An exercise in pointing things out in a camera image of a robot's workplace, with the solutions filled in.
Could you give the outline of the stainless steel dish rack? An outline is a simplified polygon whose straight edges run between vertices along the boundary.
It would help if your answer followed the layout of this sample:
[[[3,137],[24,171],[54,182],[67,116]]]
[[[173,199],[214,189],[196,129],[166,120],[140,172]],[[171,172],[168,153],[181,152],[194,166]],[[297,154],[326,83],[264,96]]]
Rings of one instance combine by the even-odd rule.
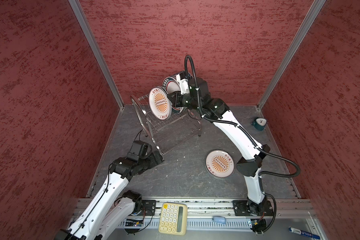
[[[146,137],[150,138],[155,148],[165,155],[190,140],[194,136],[202,135],[201,121],[196,119],[190,111],[171,115],[166,120],[159,120],[152,113],[148,96],[137,98],[130,96],[140,125]]]

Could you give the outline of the orange patterned plate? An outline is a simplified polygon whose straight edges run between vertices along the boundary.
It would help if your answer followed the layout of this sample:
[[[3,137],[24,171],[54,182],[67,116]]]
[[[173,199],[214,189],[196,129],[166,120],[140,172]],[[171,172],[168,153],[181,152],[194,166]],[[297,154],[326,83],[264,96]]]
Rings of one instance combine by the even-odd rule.
[[[224,150],[212,150],[206,155],[207,172],[217,179],[225,179],[235,172],[235,163],[231,155]]]
[[[172,113],[172,103],[163,87],[154,87],[148,95],[148,103],[153,115],[161,120],[167,120]]]

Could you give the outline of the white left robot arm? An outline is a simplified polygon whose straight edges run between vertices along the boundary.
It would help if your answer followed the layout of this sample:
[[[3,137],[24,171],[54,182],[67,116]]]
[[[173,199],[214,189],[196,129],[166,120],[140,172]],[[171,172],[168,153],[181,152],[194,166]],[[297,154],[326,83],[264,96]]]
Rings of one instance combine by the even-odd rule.
[[[160,151],[137,140],[126,157],[114,160],[108,168],[103,186],[85,211],[68,228],[59,230],[56,240],[106,240],[129,215],[142,211],[142,196],[124,192],[132,177],[155,168],[163,162]]]

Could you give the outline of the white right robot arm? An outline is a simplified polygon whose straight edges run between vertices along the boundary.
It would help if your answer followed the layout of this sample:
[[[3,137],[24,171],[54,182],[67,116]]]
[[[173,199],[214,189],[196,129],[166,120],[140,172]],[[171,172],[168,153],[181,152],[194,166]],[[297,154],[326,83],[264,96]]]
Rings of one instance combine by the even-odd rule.
[[[252,138],[223,100],[211,97],[206,81],[200,80],[196,84],[194,79],[174,80],[172,84],[165,84],[164,89],[173,107],[197,111],[234,143],[242,155],[236,168],[245,177],[248,212],[254,216],[262,215],[268,199],[260,173],[263,159],[270,148]]]

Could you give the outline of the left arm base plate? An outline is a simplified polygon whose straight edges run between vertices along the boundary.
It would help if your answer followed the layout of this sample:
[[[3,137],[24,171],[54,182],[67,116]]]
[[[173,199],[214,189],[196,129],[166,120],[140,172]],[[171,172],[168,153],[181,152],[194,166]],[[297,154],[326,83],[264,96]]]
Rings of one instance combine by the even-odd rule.
[[[135,216],[154,216],[156,200],[139,200],[135,203]]]

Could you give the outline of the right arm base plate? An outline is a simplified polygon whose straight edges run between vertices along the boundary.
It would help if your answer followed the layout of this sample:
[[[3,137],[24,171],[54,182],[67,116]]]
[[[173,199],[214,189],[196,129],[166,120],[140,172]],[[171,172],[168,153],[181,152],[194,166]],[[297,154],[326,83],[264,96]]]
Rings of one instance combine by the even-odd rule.
[[[265,200],[258,204],[248,203],[247,200],[234,200],[233,209],[235,216],[253,216],[253,217],[271,217],[274,214],[274,209],[270,201]]]

